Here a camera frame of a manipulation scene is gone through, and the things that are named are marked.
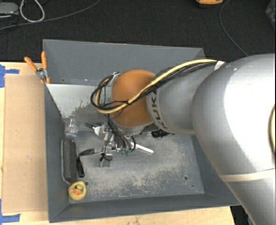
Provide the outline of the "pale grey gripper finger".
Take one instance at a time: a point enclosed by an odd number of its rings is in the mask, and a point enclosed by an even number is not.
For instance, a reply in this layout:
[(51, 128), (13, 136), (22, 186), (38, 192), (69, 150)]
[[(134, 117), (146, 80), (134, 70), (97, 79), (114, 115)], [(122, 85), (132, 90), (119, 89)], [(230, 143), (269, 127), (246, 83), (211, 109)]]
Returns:
[(78, 155), (79, 156), (87, 156), (87, 155), (92, 155), (96, 153), (102, 153), (103, 149), (87, 149), (82, 152), (80, 152)]
[(104, 126), (102, 124), (85, 123), (85, 126), (88, 127), (88, 128), (91, 128), (94, 131), (95, 135), (103, 134)]

